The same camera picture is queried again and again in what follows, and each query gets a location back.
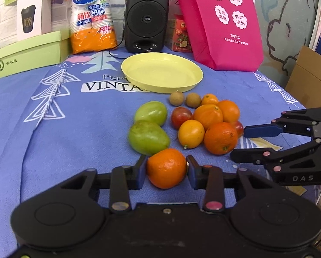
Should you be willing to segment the black loudspeaker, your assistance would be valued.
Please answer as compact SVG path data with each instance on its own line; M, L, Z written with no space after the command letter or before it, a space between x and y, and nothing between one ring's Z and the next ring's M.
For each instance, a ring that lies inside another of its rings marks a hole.
M124 41L127 51L162 51L168 14L169 0L126 0Z

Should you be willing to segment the brown cardboard box right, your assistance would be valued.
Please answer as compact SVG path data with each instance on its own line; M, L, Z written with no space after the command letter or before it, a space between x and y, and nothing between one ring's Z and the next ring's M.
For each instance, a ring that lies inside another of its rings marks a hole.
M285 90L306 108L321 107L321 55L303 46Z

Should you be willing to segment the green mango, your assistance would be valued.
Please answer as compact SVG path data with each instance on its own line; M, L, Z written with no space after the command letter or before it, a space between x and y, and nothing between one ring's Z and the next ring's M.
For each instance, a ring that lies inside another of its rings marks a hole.
M163 126L168 117L168 110L164 103L149 101L139 107L134 115L134 122L149 121Z
M167 133L156 123L145 120L135 122L128 132L130 146L138 153L152 156L170 146Z

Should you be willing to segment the blue printed tablecloth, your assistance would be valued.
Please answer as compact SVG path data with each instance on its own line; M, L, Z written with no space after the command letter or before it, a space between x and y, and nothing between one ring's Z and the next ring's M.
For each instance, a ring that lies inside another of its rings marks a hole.
M161 128L170 149L224 172L247 168L275 187L239 202L226 189L226 210L206 213L205 191L190 186L188 170L174 188L158 189L146 165L143 187L129 191L126 214L110 213L108 190L95 202L61 189L87 169L103 174L134 165L143 155L128 141L135 112L149 101L168 101L131 84L121 70L126 50L116 55L112 68L95 73L92 55L84 54L0 79L0 257L321 257L315 204L273 181L265 165L236 163L231 152L214 155L204 142L183 149L169 121ZM277 94L263 96L269 88L259 85L258 73L200 68L195 91L237 103L245 127L299 110Z

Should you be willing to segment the dark red tomato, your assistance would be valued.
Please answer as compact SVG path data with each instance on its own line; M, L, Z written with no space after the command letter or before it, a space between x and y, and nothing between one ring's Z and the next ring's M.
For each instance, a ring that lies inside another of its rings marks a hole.
M176 130L178 130L184 122L192 119L192 117L193 117L193 114L189 109L184 107L177 107L172 111L170 120L171 120L172 126Z

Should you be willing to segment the white coffee cup box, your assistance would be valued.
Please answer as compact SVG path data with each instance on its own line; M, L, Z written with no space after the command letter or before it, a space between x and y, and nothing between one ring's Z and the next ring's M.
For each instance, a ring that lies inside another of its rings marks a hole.
M47 34L51 31L52 0L17 1L17 40Z

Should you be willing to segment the large orange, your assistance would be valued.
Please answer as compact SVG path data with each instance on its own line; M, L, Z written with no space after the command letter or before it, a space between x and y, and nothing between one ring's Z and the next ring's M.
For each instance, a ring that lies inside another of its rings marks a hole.
M237 143L238 133L231 123L215 123L205 132L204 146L214 155L225 155L231 152Z

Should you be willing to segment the orange paper cup pack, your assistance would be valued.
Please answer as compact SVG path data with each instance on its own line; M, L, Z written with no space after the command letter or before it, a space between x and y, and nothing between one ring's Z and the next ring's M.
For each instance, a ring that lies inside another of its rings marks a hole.
M117 45L110 0L68 0L70 41L74 54Z

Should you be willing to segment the small orange kumquat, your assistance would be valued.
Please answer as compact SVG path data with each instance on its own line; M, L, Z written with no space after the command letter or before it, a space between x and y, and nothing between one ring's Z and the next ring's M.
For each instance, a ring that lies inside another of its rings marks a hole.
M219 103L218 97L214 94L205 94L201 100L201 105L206 105L206 104L218 105L218 103Z

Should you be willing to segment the bright red tomato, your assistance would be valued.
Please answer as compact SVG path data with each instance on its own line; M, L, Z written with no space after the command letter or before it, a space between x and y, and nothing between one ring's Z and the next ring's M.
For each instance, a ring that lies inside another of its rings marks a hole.
M242 123L239 122L239 121L235 121L235 122L232 123L232 125L236 129L236 132L238 134L238 138L242 137L243 136L243 132L244 132L244 127L243 127Z

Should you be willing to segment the brown longan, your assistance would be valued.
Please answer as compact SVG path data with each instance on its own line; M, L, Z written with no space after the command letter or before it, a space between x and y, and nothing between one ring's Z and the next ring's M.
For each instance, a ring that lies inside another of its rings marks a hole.
M175 107L179 107L183 104L184 102L184 95L182 92L180 91L176 91L173 92L170 96L169 96L169 102L171 105L175 106Z
M190 108L198 108L201 105L201 96L197 93L189 93L186 96L186 105Z

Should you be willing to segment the yellow plastic plate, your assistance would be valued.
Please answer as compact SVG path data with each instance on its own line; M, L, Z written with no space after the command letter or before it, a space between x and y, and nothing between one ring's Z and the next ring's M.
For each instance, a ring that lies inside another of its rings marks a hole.
M170 94L186 92L202 81L202 69L184 57L163 52L135 54L123 60L127 80L142 90Z

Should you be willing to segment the green mango back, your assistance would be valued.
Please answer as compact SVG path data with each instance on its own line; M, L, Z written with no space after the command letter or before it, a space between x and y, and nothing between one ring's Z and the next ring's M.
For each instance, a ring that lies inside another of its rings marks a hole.
M163 126L168 117L168 110L164 103L149 101L139 107L134 115L134 122L149 121Z

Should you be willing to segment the yellow-orange small citrus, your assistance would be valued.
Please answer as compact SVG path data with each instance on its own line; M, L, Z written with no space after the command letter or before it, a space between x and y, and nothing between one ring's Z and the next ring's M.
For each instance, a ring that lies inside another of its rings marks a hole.
M202 143L205 129L199 121L190 119L180 126L177 135L183 149L194 149Z

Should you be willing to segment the red tomato juice carton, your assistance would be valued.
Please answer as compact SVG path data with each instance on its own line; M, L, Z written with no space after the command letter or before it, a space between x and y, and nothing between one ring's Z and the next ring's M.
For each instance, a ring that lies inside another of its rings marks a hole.
M176 52L192 52L186 23L182 15L174 15L168 20L165 45Z

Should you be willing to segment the light green shoe box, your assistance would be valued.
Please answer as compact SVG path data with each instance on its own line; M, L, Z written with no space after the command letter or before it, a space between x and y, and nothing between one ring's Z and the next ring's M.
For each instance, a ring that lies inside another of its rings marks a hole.
M70 54L69 30L18 41L0 48L0 78L62 63Z

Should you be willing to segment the pink non-woven bag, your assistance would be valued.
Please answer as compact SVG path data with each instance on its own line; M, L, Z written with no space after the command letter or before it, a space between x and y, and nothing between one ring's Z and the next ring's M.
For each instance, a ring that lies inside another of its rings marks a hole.
M195 61L215 71L256 72L263 62L253 0L179 0Z

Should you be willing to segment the green mango front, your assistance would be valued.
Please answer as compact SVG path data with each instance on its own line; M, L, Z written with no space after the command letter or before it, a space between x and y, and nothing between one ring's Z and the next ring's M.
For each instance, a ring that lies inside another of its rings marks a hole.
M128 132L130 146L138 153L152 156L170 146L167 133L156 123L145 120L135 122Z

